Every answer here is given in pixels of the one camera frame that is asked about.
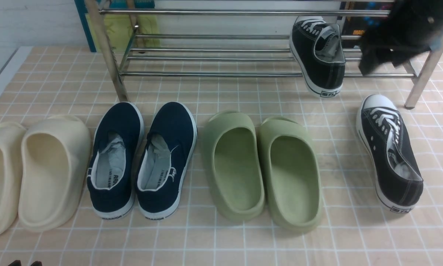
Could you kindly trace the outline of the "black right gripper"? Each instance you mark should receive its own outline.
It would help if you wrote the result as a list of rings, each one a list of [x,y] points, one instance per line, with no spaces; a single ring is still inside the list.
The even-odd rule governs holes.
[[[443,0],[396,0],[388,17],[360,37],[359,70],[369,75],[388,62],[397,67],[437,50],[442,38]]]

